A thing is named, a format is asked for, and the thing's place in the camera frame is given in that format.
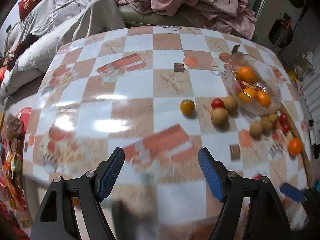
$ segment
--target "red cherry tomato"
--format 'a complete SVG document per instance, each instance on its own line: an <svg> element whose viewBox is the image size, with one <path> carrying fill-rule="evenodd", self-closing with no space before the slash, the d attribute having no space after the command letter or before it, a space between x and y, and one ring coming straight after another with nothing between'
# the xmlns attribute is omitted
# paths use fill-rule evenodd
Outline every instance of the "red cherry tomato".
<svg viewBox="0 0 320 240"><path fill-rule="evenodd" d="M288 122L288 116L285 113L281 113L279 117L279 122L281 125L284 125Z"/></svg>
<svg viewBox="0 0 320 240"><path fill-rule="evenodd" d="M221 98L215 98L212 102L211 102L211 107L212 109L215 109L217 107L221 107L224 108L224 103L222 101Z"/></svg>
<svg viewBox="0 0 320 240"><path fill-rule="evenodd" d="M273 139L274 141L278 141L278 140L280 139L280 136L279 136L279 134L278 134L277 131L274 131L274 132L272 133L272 139Z"/></svg>
<svg viewBox="0 0 320 240"><path fill-rule="evenodd" d="M253 176L253 179L259 180L262 177L262 174L258 173Z"/></svg>
<svg viewBox="0 0 320 240"><path fill-rule="evenodd" d="M285 123L283 126L282 126L282 132L284 134L288 133L290 131L290 125Z"/></svg>

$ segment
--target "blue gripper pad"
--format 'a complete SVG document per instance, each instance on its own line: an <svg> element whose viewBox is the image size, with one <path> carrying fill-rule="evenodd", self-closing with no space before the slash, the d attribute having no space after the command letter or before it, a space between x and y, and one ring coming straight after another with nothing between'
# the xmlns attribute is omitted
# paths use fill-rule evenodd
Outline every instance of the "blue gripper pad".
<svg viewBox="0 0 320 240"><path fill-rule="evenodd" d="M100 190L98 195L101 200L108 197L111 193L111 190L124 164L124 151L121 149L117 152L114 152L107 160L107 162L109 161L111 161L111 163L108 165L104 176L100 180Z"/></svg>
<svg viewBox="0 0 320 240"><path fill-rule="evenodd" d="M288 183L282 184L280 187L280 191L282 194L285 194L287 197L291 198L296 202L305 201L304 193Z"/></svg>
<svg viewBox="0 0 320 240"><path fill-rule="evenodd" d="M202 148L198 154L199 165L202 169L204 177L209 185L211 193L215 196L221 203L226 200L226 193L224 192L225 186L225 175L227 174L227 169L221 163L216 161L207 148Z"/></svg>

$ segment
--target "pink blanket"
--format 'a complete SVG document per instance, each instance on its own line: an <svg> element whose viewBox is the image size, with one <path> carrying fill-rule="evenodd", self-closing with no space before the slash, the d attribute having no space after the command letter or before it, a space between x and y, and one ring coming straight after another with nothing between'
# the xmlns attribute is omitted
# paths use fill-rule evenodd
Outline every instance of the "pink blanket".
<svg viewBox="0 0 320 240"><path fill-rule="evenodd" d="M252 38L255 30L256 19L248 0L119 0L120 6L128 3L142 14L172 16L179 12L199 28L224 33L234 29L247 39Z"/></svg>

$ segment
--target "checkered tablecloth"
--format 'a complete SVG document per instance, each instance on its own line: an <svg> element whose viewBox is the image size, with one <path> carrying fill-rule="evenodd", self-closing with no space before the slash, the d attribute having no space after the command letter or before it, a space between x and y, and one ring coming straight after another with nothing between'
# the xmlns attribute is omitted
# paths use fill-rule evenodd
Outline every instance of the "checkered tablecloth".
<svg viewBox="0 0 320 240"><path fill-rule="evenodd" d="M231 53L236 44L278 77L283 104L310 157L297 91L271 50L211 30L144 26L100 33L60 48L32 108L24 175L46 184L56 175L76 178L122 147L126 161L110 197L122 200L141 221L138 239L189 239L214 224L222 206L198 165L201 147L244 177L269 176L277 190L283 182L305 187L301 157L292 160L286 149L276 159L270 154L274 136L285 140L280 132L252 141L250 120L241 113L229 118L227 130L212 125L205 106L228 95L212 68L223 70L219 53ZM183 64L188 56L198 64L174 72L173 64ZM183 99L195 102L196 118L182 115ZM240 152L232 155L232 147ZM239 232L248 204L245 199ZM298 204L285 199L284 206L290 219L300 215Z"/></svg>

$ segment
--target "metal screw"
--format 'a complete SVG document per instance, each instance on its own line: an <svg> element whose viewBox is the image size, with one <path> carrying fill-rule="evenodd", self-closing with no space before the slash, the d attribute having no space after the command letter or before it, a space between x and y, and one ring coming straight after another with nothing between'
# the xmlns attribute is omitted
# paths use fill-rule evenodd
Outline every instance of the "metal screw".
<svg viewBox="0 0 320 240"><path fill-rule="evenodd" d="M94 175L94 171L88 171L85 175L86 175L88 178L91 178L91 177Z"/></svg>
<svg viewBox="0 0 320 240"><path fill-rule="evenodd" d="M53 181L54 182L59 182L61 180L61 177L60 176L56 176L54 177Z"/></svg>
<svg viewBox="0 0 320 240"><path fill-rule="evenodd" d="M237 176L237 173L235 171L228 171L228 176L230 178L234 178L235 176Z"/></svg>
<svg viewBox="0 0 320 240"><path fill-rule="evenodd" d="M267 176L262 176L261 177L261 180L264 182L264 183L268 183L270 181L270 179L267 177Z"/></svg>

